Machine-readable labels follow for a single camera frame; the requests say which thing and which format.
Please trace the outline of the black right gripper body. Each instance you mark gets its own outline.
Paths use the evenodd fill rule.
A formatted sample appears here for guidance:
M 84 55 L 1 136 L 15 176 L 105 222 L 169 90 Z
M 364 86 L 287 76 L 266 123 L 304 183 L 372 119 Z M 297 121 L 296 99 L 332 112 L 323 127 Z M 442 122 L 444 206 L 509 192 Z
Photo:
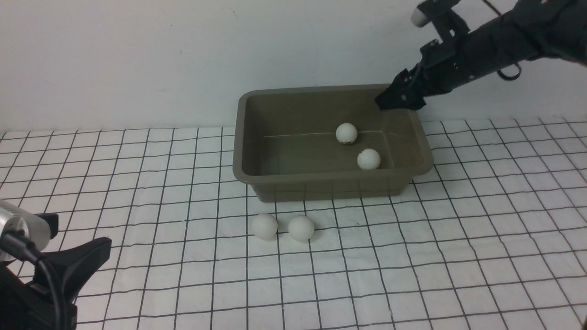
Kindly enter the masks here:
M 471 39 L 452 42 L 430 42 L 421 48 L 420 69 L 423 79 L 423 96 L 448 94 L 455 88 L 472 81 Z

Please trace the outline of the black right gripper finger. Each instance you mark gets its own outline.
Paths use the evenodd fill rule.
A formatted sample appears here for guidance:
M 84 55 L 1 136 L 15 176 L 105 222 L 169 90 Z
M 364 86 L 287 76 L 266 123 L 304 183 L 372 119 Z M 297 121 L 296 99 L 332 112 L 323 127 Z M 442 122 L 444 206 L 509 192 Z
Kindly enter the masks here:
M 380 110 L 411 109 L 408 100 L 402 95 L 409 89 L 409 82 L 392 82 L 383 92 L 375 97 Z
M 404 69 L 401 71 L 400 108 L 419 110 L 426 105 L 423 96 L 423 82 L 420 69 Z

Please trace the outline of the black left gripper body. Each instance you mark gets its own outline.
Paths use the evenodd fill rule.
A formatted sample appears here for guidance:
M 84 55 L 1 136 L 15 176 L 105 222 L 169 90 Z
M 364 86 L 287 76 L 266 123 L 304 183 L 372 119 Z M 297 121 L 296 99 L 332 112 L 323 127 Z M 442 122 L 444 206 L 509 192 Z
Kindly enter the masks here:
M 52 294 L 35 282 L 23 283 L 4 264 L 0 271 L 0 328 L 56 330 Z

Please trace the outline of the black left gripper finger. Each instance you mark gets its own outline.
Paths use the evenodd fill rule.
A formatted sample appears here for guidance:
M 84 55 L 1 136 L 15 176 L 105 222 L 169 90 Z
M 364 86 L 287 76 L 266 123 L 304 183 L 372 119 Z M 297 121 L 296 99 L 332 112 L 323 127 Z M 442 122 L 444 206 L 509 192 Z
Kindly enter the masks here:
M 42 253 L 33 249 L 34 261 L 44 259 L 56 271 L 67 303 L 73 303 L 80 290 L 111 256 L 112 240 L 99 237 L 81 246 L 57 252 Z

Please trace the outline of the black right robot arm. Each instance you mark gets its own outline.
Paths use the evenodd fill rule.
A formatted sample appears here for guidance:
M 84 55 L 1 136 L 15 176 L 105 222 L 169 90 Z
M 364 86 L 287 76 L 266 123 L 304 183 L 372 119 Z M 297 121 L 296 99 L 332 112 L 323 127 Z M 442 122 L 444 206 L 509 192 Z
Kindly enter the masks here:
M 586 64 L 584 0 L 519 0 L 514 8 L 470 31 L 453 10 L 456 0 L 424 0 L 414 10 L 413 25 L 434 25 L 439 40 L 420 49 L 421 61 L 401 71 L 376 97 L 380 110 L 419 110 L 425 98 L 497 73 L 523 61 L 562 59 Z

